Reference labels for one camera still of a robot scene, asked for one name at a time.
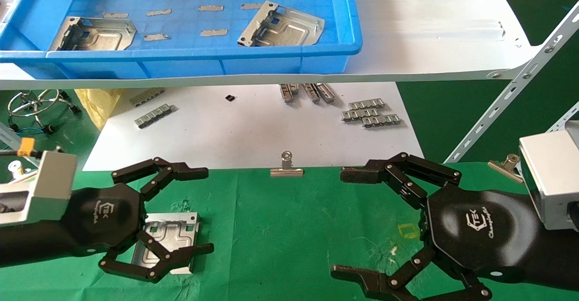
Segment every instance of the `metal plate with holes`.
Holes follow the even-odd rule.
[[[348,103],[348,106],[350,107],[350,110],[381,109],[386,106],[386,103],[378,98]]]
[[[49,51],[115,51],[133,43],[137,29],[128,19],[68,17]]]
[[[378,117],[362,118],[362,127],[364,128],[399,125],[399,124],[400,118],[396,114],[378,115]]]
[[[365,110],[350,110],[342,112],[342,121],[357,121],[362,118],[367,117],[378,117],[380,113],[377,109],[365,109]]]
[[[168,251],[195,245],[199,222],[197,212],[147,214],[145,231]],[[133,252],[132,264],[152,268],[159,258],[138,241]],[[176,268],[171,274],[191,274],[191,267]]]
[[[237,43],[242,47],[312,45],[324,31],[324,20],[266,1]]]

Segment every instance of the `metal strip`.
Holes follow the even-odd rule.
[[[573,115],[575,115],[575,113],[577,113],[578,111],[579,111],[579,102],[577,102],[575,105],[571,107],[571,109],[569,109],[569,111],[563,114],[563,116],[559,118],[557,122],[555,122],[554,125],[552,125],[546,132],[565,130],[565,124],[567,123],[567,121],[569,121],[569,119],[573,117]]]
[[[490,107],[484,112],[482,117],[470,129],[465,138],[457,145],[450,155],[446,158],[444,163],[456,163],[466,152],[476,143],[476,141],[484,134],[486,129],[493,124],[494,120],[498,118],[501,113],[511,104],[511,102],[525,89],[541,69],[548,63],[548,61],[560,50],[560,48],[573,36],[579,29],[579,21],[577,17],[579,14],[579,2],[569,10],[569,13],[557,25],[554,31],[542,44],[538,51],[523,70],[505,87],[503,92],[494,100]]]

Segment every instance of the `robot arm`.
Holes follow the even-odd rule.
[[[406,174],[441,188],[427,196]],[[547,230],[526,195],[466,191],[459,188],[460,178],[458,171],[406,153],[370,160],[364,167],[344,167],[343,182],[384,182],[420,210],[424,248],[391,276],[335,265],[332,277],[356,282],[366,297],[384,301],[416,301],[405,286],[430,262],[461,280],[465,289],[424,299],[428,301],[488,300],[492,293],[479,277],[579,291],[573,274],[579,263],[579,234]]]
[[[208,169],[154,158],[111,173],[112,187],[71,193],[75,165],[74,155],[45,151],[36,181],[2,185],[0,268],[106,252],[99,262],[104,272],[156,283],[170,270],[188,266],[193,256],[213,252],[213,244],[169,252],[143,231],[145,202],[173,180],[207,178]],[[140,192],[127,185],[154,173]],[[153,268],[116,260],[138,240],[159,258]]]

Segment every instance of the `silver metal bracket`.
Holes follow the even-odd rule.
[[[382,99],[371,99],[365,101],[358,101],[348,103],[350,110],[363,110],[363,109],[382,109],[386,106],[386,103]]]
[[[509,154],[503,163],[489,161],[489,166],[491,169],[498,171],[511,180],[516,181],[517,183],[523,183],[523,178],[515,173],[515,167],[519,162],[521,162],[519,155]]]
[[[199,219],[197,212],[147,214],[144,230],[168,251],[174,251],[195,245],[197,232],[199,232]],[[144,243],[137,242],[133,251],[132,264],[152,268],[158,261],[159,258],[149,251]],[[193,260],[189,267],[176,268],[171,270],[171,274],[191,274],[192,266]]]
[[[304,89],[306,90],[306,94],[308,94],[308,97],[312,99],[312,102],[318,103],[320,101],[320,93],[318,93],[316,85],[304,84]]]
[[[322,18],[266,1],[237,43],[241,47],[312,45],[324,31],[324,23]]]
[[[49,51],[124,50],[136,32],[128,19],[67,17]]]
[[[493,124],[499,115],[513,102],[513,100],[527,87],[529,82],[537,76],[541,69],[559,51],[561,47],[579,29],[577,13],[579,2],[569,10],[565,18],[557,25],[549,37],[544,41],[537,53],[525,64],[519,74],[505,87],[503,92],[494,100],[482,117],[475,123],[466,136],[446,158],[444,163],[456,163],[476,143],[484,132]]]
[[[290,85],[281,84],[280,85],[281,97],[284,99],[285,103],[290,103],[294,101],[294,94],[291,90]]]
[[[269,170],[270,177],[303,177],[304,169],[294,169],[291,163],[291,151],[281,153],[281,169]]]
[[[324,99],[325,103],[333,103],[336,95],[332,92],[332,90],[323,82],[316,84],[316,88],[318,89],[318,93],[322,99]]]

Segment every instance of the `metal sheet part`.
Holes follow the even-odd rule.
[[[153,111],[136,119],[135,123],[140,129],[143,129],[152,125],[153,122],[159,121],[159,119],[165,117],[166,115],[173,113],[174,111],[176,111],[175,105],[169,106],[168,104],[163,104],[160,107],[157,107],[157,109],[154,109]]]
[[[205,31],[201,31],[201,36],[221,36],[227,35],[227,29],[208,29]]]
[[[334,93],[325,83],[316,84],[316,88],[318,89],[318,93],[320,93],[320,96],[322,99],[324,99],[325,103],[333,103],[336,95],[334,95]]]
[[[145,231],[168,251],[190,247],[195,245],[197,232],[199,231],[197,213],[147,214]],[[149,251],[144,243],[141,241],[137,242],[133,252],[132,264],[152,268],[158,261],[159,258]],[[171,270],[171,274],[191,274],[190,268],[192,264],[193,261],[191,261],[190,267]]]
[[[304,84],[304,89],[306,90],[308,97],[310,97],[310,99],[312,99],[312,102],[318,103],[320,101],[320,94],[318,93],[318,90],[316,89],[316,85]]]
[[[281,97],[284,99],[285,103],[290,103],[294,100],[294,95],[288,84],[280,85]]]
[[[128,17],[128,14],[103,12],[103,18],[127,18],[127,17]]]
[[[281,169],[269,170],[270,177],[303,177],[304,169],[294,169],[291,162],[291,151],[281,153]]]
[[[242,10],[258,10],[261,6],[263,6],[262,2],[258,4],[242,4]]]
[[[378,115],[378,117],[362,118],[362,127],[364,128],[399,125],[399,124],[400,118],[396,114]]]
[[[200,6],[199,11],[223,11],[223,6]]]
[[[361,120],[362,118],[378,117],[379,115],[380,113],[378,112],[377,109],[343,111],[342,121],[344,122],[357,121]]]
[[[289,85],[289,90],[291,91],[291,93],[293,95],[298,95],[299,93],[299,84],[290,84]]]
[[[365,101],[358,101],[348,103],[350,110],[363,110],[363,109],[381,109],[386,106],[386,103],[382,99],[371,99]]]
[[[266,0],[237,43],[242,47],[312,45],[324,31],[324,23],[322,18]]]
[[[68,17],[49,51],[115,51],[131,43],[137,29],[127,19]]]
[[[159,41],[161,39],[170,39],[170,37],[166,33],[156,33],[153,35],[145,35],[143,39],[145,41]]]
[[[134,107],[139,107],[139,106],[147,103],[148,101],[154,99],[155,97],[161,95],[162,93],[165,93],[165,88],[149,88],[146,91],[144,91],[143,93],[140,93],[139,95],[136,95],[135,97],[132,97],[128,101],[130,101],[130,103]]]
[[[147,16],[157,16],[160,14],[171,14],[171,8],[167,9],[167,10],[155,10],[155,11],[150,11],[147,12]]]

